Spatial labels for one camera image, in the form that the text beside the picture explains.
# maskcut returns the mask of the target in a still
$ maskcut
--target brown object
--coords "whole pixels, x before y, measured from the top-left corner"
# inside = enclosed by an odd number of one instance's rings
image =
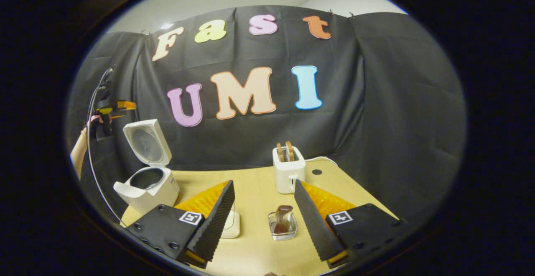
[[[290,205],[281,205],[277,208],[277,211],[275,211],[275,216],[277,217],[277,224],[275,225],[275,229],[273,230],[274,234],[281,234],[286,233],[289,231],[288,226],[285,225],[283,222],[283,217],[292,211],[294,209]]]
[[[288,154],[288,161],[294,161],[294,149],[290,141],[286,141],[286,153]]]
[[[277,153],[279,154],[279,160],[284,162],[283,148],[281,148],[280,143],[277,143]]]

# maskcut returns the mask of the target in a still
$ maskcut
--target table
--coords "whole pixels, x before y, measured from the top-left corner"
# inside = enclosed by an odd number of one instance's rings
[[[314,169],[321,170],[321,175],[313,174]],[[237,238],[219,240],[214,259],[208,262],[206,269],[193,268],[216,276],[263,276],[268,272],[278,276],[312,276],[331,271],[325,261],[319,260],[294,195],[277,192],[273,166],[234,171],[172,171],[172,175],[180,185],[176,204],[228,179],[234,181],[234,204],[241,215],[241,233]],[[306,182],[355,206],[370,202],[397,219],[329,160],[308,161]],[[271,238],[268,214],[279,205],[294,208],[298,232],[292,240],[275,242]],[[123,226],[129,226],[140,217],[140,213],[128,207],[122,217]]]

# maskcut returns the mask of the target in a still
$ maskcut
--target pink letter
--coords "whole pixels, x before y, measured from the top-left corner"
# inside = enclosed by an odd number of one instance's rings
[[[249,32],[254,35],[272,34],[277,31],[277,24],[274,23],[275,17],[272,15],[255,15],[249,19]]]
[[[193,107],[193,114],[191,116],[185,116],[182,110],[182,103],[180,101],[180,95],[182,95],[182,89],[172,89],[168,92],[168,97],[171,100],[171,109],[173,110],[173,116],[176,122],[183,127],[195,127],[202,120],[202,107],[201,99],[199,97],[199,91],[202,89],[201,84],[193,84],[186,87],[186,92],[191,97],[191,106]]]

